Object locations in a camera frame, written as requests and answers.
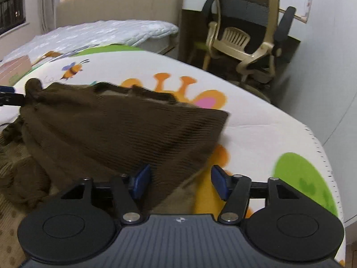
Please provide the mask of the pink cardboard box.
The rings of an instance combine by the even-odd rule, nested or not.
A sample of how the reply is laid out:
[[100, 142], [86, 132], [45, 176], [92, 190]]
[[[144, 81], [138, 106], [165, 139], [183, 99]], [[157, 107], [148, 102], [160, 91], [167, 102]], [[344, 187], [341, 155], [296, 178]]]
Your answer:
[[1, 65], [0, 84], [14, 86], [32, 68], [30, 58], [25, 55]]

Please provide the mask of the brown polka dot cardigan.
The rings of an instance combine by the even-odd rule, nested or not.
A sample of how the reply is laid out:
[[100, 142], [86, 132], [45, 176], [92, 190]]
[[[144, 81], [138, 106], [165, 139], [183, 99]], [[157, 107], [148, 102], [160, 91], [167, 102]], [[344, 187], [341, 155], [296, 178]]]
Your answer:
[[192, 212], [228, 116], [139, 86], [28, 80], [25, 105], [1, 131], [1, 266], [25, 258], [20, 221], [81, 178], [106, 182], [150, 165], [143, 212]]

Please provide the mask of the beige mesh office chair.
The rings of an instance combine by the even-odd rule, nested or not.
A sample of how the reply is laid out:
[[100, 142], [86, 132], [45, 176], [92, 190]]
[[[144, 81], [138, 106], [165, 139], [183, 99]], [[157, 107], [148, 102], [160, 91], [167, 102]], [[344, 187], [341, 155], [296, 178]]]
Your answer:
[[236, 59], [240, 82], [252, 78], [268, 84], [289, 37], [296, 9], [279, 15], [280, 0], [206, 0], [202, 14], [208, 25], [203, 69], [222, 55]]

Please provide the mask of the cartoon animal play mat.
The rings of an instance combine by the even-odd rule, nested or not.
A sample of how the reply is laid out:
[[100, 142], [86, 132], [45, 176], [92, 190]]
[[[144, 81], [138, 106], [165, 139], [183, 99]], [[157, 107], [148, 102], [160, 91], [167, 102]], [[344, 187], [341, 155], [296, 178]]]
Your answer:
[[93, 47], [1, 93], [2, 267], [342, 267], [308, 127], [159, 54]]

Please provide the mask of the grey curtain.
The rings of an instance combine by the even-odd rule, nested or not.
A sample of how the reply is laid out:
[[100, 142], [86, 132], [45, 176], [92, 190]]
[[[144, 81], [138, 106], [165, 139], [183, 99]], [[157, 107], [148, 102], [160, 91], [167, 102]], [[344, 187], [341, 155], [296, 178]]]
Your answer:
[[39, 0], [39, 19], [42, 34], [55, 28], [55, 7], [58, 0]]

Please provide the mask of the beige upholstered headboard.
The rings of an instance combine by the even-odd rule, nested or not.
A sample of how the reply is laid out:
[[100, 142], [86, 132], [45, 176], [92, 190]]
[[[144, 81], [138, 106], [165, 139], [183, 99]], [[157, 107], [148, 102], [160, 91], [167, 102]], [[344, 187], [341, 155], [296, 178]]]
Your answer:
[[56, 27], [96, 21], [145, 20], [179, 25], [183, 0], [66, 0], [56, 7]]

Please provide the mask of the white quilted mattress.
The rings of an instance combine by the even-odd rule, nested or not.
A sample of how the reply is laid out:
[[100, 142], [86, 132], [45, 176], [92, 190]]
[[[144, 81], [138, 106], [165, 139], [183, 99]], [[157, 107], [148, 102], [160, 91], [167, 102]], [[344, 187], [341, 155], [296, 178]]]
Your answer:
[[8, 62], [27, 55], [31, 62], [49, 51], [68, 53], [86, 46], [111, 44], [138, 47], [152, 39], [166, 39], [178, 34], [179, 27], [165, 21], [125, 20], [97, 21], [59, 27], [35, 36], [3, 58]]

